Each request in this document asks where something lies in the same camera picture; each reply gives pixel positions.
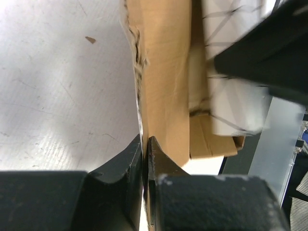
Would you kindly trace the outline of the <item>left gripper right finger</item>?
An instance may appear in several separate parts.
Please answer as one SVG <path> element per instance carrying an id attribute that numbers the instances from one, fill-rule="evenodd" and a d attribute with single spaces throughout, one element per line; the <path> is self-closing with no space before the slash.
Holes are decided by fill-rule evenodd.
<path id="1" fill-rule="evenodd" d="M 154 231 L 287 231 L 268 184 L 247 175 L 190 175 L 151 137 L 147 215 Z"/>

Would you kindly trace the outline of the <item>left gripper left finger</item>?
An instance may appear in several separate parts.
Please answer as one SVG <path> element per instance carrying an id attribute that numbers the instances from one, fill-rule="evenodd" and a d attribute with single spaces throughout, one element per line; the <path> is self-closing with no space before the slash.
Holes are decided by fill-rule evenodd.
<path id="1" fill-rule="evenodd" d="M 137 231 L 140 226 L 141 141 L 86 171 L 3 171 L 3 231 Z"/>

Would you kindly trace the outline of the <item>brown cardboard express box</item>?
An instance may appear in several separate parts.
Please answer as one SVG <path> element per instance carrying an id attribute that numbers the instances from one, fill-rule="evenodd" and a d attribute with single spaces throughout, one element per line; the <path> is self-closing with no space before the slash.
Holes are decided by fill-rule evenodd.
<path id="1" fill-rule="evenodd" d="M 234 156 L 245 138 L 213 132 L 202 3 L 122 0 L 120 6 L 134 68 L 149 230 L 220 230 L 205 215 L 206 178 L 183 166 Z"/>

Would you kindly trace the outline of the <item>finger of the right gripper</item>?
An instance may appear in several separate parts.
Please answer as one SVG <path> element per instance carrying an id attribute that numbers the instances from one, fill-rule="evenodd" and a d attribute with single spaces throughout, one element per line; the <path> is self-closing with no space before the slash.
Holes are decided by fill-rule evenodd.
<path id="1" fill-rule="evenodd" d="M 308 2 L 288 0 L 216 55 L 219 74 L 269 88 L 269 94 L 308 104 Z"/>

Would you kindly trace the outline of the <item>white patterned box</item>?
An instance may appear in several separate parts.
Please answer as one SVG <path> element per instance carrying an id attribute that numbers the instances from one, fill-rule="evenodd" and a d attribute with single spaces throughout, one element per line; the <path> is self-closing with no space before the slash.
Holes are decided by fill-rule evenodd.
<path id="1" fill-rule="evenodd" d="M 266 120 L 266 90 L 250 80 L 242 42 L 261 20 L 260 0 L 192 2 L 191 116 L 208 116 L 219 136 L 259 133 Z"/>

